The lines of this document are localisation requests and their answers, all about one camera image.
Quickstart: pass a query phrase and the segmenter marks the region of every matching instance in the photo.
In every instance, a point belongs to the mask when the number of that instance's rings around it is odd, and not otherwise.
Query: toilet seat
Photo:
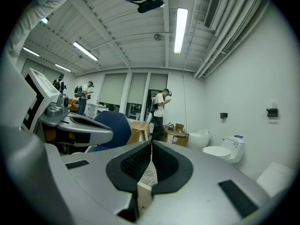
[[[221,159],[227,159],[230,158],[230,150],[223,148],[221,146],[210,146],[203,148],[203,152],[216,156]]]

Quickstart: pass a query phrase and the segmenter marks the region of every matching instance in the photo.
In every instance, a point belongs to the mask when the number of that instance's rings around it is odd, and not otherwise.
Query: wall-mounted black fixture
[[[278,117],[278,108],[270,108],[267,109],[268,112],[268,117],[269,118],[274,118],[274,117]]]
[[[226,112],[221,112],[220,113],[220,117],[223,119],[223,118],[228,118],[228,113]]]

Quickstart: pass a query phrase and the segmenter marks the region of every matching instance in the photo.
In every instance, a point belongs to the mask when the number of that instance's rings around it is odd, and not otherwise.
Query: toilet
[[[240,161],[245,150],[245,142],[242,136],[235,135],[223,139],[221,146],[210,146],[203,148],[203,152],[213,155],[228,163]]]
[[[198,133],[189,133],[187,147],[202,151],[210,141],[210,133],[207,129],[200,130]]]

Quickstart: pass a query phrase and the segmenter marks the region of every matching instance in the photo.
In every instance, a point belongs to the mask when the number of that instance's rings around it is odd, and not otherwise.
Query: fluorescent light
[[[184,32],[186,30],[187,18],[188,10],[185,8],[178,8],[174,53],[181,53]]]
[[[44,24],[47,24],[48,23],[48,19],[45,17],[41,20]]]
[[[70,69],[67,69],[67,68],[65,68],[65,67],[63,67],[63,66],[61,66],[61,65],[55,64],[55,66],[57,66],[57,67],[59,67],[59,68],[62,68],[62,69],[64,69],[64,70],[67,70],[68,72],[72,72]]]
[[[96,58],[93,54],[88,52],[86,49],[84,49],[81,45],[78,43],[74,42],[73,45],[77,47],[80,51],[84,52],[86,55],[88,55],[90,58],[92,58],[94,61],[98,61],[98,58]]]
[[[24,49],[25,51],[28,51],[29,53],[32,53],[33,55],[36,55],[37,57],[39,57],[39,55],[38,55],[37,53],[35,53],[35,52],[29,50],[28,48],[23,47],[23,49]]]

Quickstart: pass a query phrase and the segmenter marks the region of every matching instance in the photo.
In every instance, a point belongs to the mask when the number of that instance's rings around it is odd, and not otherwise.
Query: blue chair back
[[[132,130],[127,117],[123,113],[102,111],[94,120],[110,127],[113,131],[113,137],[112,140],[107,143],[103,143],[97,147],[91,147],[88,152],[117,148],[127,144],[131,137]]]

